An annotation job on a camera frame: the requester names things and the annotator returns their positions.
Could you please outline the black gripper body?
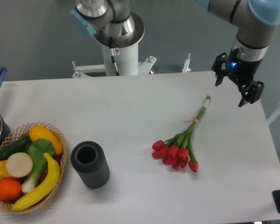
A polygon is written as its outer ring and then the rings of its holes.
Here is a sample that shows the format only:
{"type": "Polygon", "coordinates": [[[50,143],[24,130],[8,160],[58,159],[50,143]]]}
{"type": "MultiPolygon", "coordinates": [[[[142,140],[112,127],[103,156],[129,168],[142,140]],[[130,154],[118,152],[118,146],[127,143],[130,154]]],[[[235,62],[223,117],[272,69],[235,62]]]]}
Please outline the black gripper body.
{"type": "Polygon", "coordinates": [[[225,63],[228,78],[238,86],[250,85],[262,60],[245,61],[240,59],[236,53],[239,53],[239,50],[231,50],[225,63]]]}

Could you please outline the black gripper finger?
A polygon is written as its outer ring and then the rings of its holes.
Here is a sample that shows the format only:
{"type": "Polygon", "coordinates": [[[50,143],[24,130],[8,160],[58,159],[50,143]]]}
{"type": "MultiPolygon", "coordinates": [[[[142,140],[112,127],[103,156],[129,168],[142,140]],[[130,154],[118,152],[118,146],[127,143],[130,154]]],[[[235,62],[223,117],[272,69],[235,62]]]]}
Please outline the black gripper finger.
{"type": "Polygon", "coordinates": [[[260,99],[264,83],[252,80],[248,85],[239,85],[238,90],[241,93],[241,100],[238,107],[242,107],[247,103],[253,104],[260,99]]]}
{"type": "Polygon", "coordinates": [[[224,52],[216,57],[212,65],[211,70],[215,72],[216,77],[215,86],[219,86],[222,83],[224,77],[228,76],[229,74],[227,69],[222,69],[223,64],[227,62],[227,59],[228,55],[224,52]]]}

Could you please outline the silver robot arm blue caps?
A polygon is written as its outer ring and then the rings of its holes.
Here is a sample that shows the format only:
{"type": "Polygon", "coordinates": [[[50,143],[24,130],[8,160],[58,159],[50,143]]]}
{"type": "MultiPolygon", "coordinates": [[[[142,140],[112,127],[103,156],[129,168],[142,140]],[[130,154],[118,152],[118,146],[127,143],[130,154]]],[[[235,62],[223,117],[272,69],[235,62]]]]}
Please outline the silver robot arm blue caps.
{"type": "MultiPolygon", "coordinates": [[[[238,28],[229,54],[218,55],[212,71],[216,85],[228,77],[241,93],[240,106],[259,100],[264,84],[253,79],[280,24],[280,0],[198,0],[207,12],[238,28]]],[[[70,19],[85,36],[100,43],[108,76],[139,74],[142,19],[128,0],[77,0],[70,19]]]]}

